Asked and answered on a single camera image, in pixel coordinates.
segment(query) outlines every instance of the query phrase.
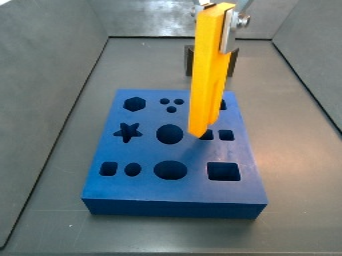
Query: rectangular hole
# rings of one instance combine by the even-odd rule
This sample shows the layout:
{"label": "rectangular hole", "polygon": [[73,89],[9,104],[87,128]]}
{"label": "rectangular hole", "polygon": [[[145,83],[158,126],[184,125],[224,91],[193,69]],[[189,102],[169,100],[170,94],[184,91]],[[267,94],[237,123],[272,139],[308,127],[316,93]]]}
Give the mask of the rectangular hole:
{"label": "rectangular hole", "polygon": [[117,162],[105,162],[101,168],[102,176],[114,176],[117,174],[118,163]]}
{"label": "rectangular hole", "polygon": [[221,101],[220,110],[228,110],[228,105],[226,105],[226,101],[225,100]]}
{"label": "rectangular hole", "polygon": [[210,180],[240,181],[241,172],[237,163],[209,162],[208,174]]}
{"label": "rectangular hole", "polygon": [[220,130],[220,139],[225,141],[234,141],[234,133],[232,130]]}

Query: gray metal wall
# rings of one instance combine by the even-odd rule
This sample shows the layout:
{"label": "gray metal wall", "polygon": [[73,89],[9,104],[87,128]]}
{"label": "gray metal wall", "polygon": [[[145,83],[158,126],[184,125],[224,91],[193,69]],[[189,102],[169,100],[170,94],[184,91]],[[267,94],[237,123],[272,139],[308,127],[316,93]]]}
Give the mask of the gray metal wall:
{"label": "gray metal wall", "polygon": [[273,41],[340,131],[342,131],[341,10],[341,0],[301,0]]}
{"label": "gray metal wall", "polygon": [[13,0],[0,6],[0,35],[3,247],[108,33],[86,0]]}
{"label": "gray metal wall", "polygon": [[[233,2],[237,0],[213,0]],[[272,39],[299,0],[256,0],[252,25],[238,38]],[[193,0],[90,0],[110,36],[194,36]]]}

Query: circular hole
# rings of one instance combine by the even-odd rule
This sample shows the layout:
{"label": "circular hole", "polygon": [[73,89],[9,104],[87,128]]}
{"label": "circular hole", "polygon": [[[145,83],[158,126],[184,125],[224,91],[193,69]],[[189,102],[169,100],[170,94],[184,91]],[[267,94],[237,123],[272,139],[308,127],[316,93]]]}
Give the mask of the circular hole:
{"label": "circular hole", "polygon": [[156,175],[165,180],[180,180],[188,175],[188,167],[177,161],[164,161],[156,165]]}
{"label": "circular hole", "polygon": [[177,105],[182,105],[185,103],[185,101],[182,99],[176,99],[174,102],[176,102]]}
{"label": "circular hole", "polygon": [[166,111],[169,113],[176,113],[177,112],[177,108],[176,107],[168,107]]}
{"label": "circular hole", "polygon": [[184,139],[184,131],[177,125],[164,125],[157,130],[157,138],[165,144],[177,144]]}
{"label": "circular hole", "polygon": [[130,177],[137,176],[142,171],[142,166],[138,163],[130,163],[126,168],[125,172]]}
{"label": "circular hole", "polygon": [[161,103],[162,103],[164,105],[169,104],[169,103],[170,103],[170,99],[164,98],[164,99],[161,100]]}

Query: yellow plastic arm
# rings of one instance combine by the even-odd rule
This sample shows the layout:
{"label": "yellow plastic arm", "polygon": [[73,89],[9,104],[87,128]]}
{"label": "yellow plastic arm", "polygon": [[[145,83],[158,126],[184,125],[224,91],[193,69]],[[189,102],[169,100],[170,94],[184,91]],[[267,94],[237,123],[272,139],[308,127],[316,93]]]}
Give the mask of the yellow plastic arm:
{"label": "yellow plastic arm", "polygon": [[198,14],[189,113],[189,133],[197,137],[220,116],[230,64],[230,53],[220,52],[220,44],[225,12],[234,6],[221,3]]}

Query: shape sorter board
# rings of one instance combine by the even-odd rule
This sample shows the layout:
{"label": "shape sorter board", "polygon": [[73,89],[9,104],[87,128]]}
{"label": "shape sorter board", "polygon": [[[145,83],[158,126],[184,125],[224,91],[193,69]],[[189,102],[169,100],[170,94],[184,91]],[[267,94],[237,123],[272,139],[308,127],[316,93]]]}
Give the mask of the shape sorter board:
{"label": "shape sorter board", "polygon": [[233,92],[202,138],[188,90],[118,90],[82,199],[93,214],[248,218],[268,205]]}

